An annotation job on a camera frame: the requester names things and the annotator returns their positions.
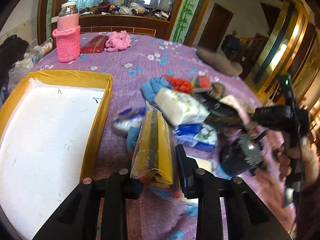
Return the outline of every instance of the blue package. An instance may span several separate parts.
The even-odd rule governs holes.
[[[141,126],[146,111],[146,107],[138,109],[129,108],[122,111],[112,121],[114,129],[120,134],[127,135],[131,126]]]
[[[207,124],[179,125],[174,134],[178,144],[205,152],[212,151],[218,145],[217,131]]]

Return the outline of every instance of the hand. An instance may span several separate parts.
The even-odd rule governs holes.
[[[289,166],[290,158],[284,153],[284,145],[280,147],[277,153],[278,161],[280,162],[280,175],[279,180],[285,182],[287,176],[291,173],[292,169]],[[303,182],[303,189],[312,187],[319,178],[320,165],[316,153],[311,150],[307,145],[301,146],[302,161],[305,165],[305,181]],[[301,156],[300,149],[298,147],[290,148],[288,150],[288,156],[293,159],[298,159]]]

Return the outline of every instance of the brown pillow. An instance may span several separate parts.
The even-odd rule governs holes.
[[[203,62],[222,74],[234,77],[242,73],[242,66],[237,62],[231,63],[225,55],[210,52],[202,48],[198,49],[196,54]]]

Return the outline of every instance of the person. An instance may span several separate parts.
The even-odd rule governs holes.
[[[234,53],[240,51],[241,43],[236,37],[237,31],[233,31],[232,35],[227,35],[221,45],[224,55],[230,60]]]
[[[302,184],[302,199],[300,194],[293,197],[297,212],[297,240],[320,239],[320,165],[316,151],[307,145],[302,145],[288,150],[288,156],[284,153],[284,146],[277,150],[277,158],[280,162],[279,180],[285,182],[292,169],[290,158],[302,158],[305,165],[305,180]]]

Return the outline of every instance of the pink knitted cup sleeve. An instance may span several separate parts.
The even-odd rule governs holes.
[[[80,26],[68,31],[52,32],[56,38],[57,53],[60,62],[70,62],[80,55]]]

